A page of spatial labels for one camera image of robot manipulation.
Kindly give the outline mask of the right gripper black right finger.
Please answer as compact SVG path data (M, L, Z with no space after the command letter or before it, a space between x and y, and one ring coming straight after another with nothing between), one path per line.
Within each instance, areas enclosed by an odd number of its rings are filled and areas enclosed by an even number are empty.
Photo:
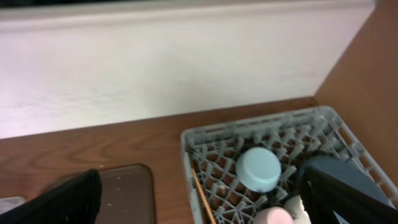
M303 206L312 223L397 223L397 210L322 172L305 169L299 184Z

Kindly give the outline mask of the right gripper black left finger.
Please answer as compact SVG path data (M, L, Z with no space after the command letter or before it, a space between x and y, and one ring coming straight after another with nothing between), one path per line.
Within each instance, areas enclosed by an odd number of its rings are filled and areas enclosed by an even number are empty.
M89 169L1 215L1 224L89 224L100 212L103 184Z

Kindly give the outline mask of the light blue bowl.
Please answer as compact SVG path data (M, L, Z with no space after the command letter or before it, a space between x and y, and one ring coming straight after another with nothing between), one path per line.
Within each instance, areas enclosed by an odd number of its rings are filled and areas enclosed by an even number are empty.
M254 192L274 190L282 174L277 156L263 147L252 147L239 156L236 175L240 183Z

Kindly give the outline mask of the cream white cup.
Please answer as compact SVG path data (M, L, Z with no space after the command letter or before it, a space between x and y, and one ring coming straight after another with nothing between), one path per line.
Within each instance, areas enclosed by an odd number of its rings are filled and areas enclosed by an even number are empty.
M283 208L288 211L292 217L294 224L311 224L308 213L303 206L300 195L291 197L284 203Z

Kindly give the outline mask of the wooden chopstick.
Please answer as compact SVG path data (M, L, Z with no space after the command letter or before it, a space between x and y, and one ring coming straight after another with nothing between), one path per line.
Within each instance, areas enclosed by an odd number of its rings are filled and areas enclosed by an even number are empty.
M203 202L203 204L205 206L205 210L206 210L206 212L207 212L207 214L208 214L208 216L210 218L210 221L211 221L212 224L217 224L216 219L215 219L215 217L213 215L212 209L210 207L210 204L207 201L206 194L205 194L205 192L204 192L204 190L203 190L203 188L201 186L201 183L200 183L200 181L198 179L198 176L197 176L197 174L196 174L194 169L191 169L191 171L192 171L193 179L195 181L195 185L196 185L196 187L197 187L197 189L199 191L199 194L200 194L200 197L201 197L201 201Z

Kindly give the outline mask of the pink cup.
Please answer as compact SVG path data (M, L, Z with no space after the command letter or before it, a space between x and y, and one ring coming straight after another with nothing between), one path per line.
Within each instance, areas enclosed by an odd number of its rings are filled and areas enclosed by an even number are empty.
M280 207L271 207L257 212L253 224L293 224L290 214Z

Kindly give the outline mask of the dark blue plate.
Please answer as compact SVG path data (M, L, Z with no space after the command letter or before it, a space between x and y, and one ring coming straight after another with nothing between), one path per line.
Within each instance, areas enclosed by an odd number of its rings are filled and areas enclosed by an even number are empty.
M382 190L364 173L355 168L351 164L345 163L342 160L328 157L316 156L300 166L298 175L302 178L307 167L315 167L322 172L356 188L368 196L389 205L389 200L384 195Z

